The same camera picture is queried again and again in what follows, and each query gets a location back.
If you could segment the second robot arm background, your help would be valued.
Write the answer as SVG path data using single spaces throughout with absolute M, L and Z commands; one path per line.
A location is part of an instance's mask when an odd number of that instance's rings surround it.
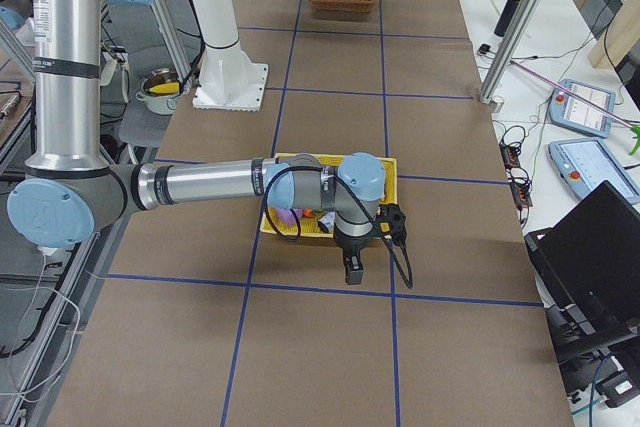
M 1 0 L 1 20 L 12 31 L 33 16 L 33 0 Z

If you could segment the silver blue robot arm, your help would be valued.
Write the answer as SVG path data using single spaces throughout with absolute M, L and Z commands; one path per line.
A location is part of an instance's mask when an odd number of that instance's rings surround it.
M 66 248 L 127 212 L 183 202 L 259 196 L 266 208 L 334 212 L 345 280 L 363 277 L 361 250 L 377 235 L 385 170 L 367 153 L 336 167 L 315 157 L 195 166 L 117 167 L 101 155 L 100 57 L 107 0 L 33 0 L 36 150 L 11 192 L 8 216 L 30 242 Z

